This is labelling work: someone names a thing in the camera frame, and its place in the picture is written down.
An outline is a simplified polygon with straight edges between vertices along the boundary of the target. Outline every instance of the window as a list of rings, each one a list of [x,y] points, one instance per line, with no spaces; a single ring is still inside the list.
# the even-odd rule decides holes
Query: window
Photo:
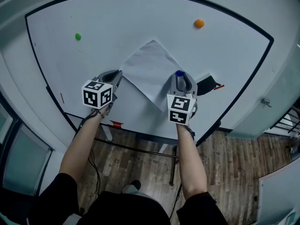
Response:
[[[51,149],[21,125],[8,154],[2,186],[25,195],[35,195]]]
[[[0,104],[0,143],[4,138],[13,122],[13,118],[8,114],[5,108]]]

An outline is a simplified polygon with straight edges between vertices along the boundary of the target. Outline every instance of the blue cap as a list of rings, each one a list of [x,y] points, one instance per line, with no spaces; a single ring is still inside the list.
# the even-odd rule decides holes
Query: blue cap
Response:
[[[181,76],[183,76],[183,72],[182,72],[181,70],[178,70],[178,71],[176,72],[176,75],[177,75],[178,77],[181,77]]]

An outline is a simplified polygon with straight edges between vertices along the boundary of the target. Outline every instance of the black shirt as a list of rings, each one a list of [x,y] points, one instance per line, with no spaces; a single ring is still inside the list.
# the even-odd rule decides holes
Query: black shirt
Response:
[[[61,225],[77,211],[77,184],[71,176],[60,173],[32,207],[28,222],[30,225]],[[177,214],[182,225],[227,224],[208,192],[187,199]],[[77,224],[170,225],[170,220],[163,207],[153,199],[102,192]]]

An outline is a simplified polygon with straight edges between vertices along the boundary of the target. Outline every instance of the shoe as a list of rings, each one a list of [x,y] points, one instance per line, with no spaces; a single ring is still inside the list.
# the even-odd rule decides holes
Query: shoe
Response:
[[[130,185],[135,186],[135,188],[136,188],[137,190],[140,190],[140,189],[141,189],[141,186],[142,186],[142,185],[141,185],[141,182],[140,182],[139,180],[134,180],[134,181],[132,181]]]

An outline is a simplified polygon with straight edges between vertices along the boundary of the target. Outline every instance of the orange ball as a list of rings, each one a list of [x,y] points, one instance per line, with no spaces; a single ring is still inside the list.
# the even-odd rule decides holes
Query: orange ball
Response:
[[[202,19],[197,19],[195,21],[195,26],[198,28],[204,27],[204,21]]]

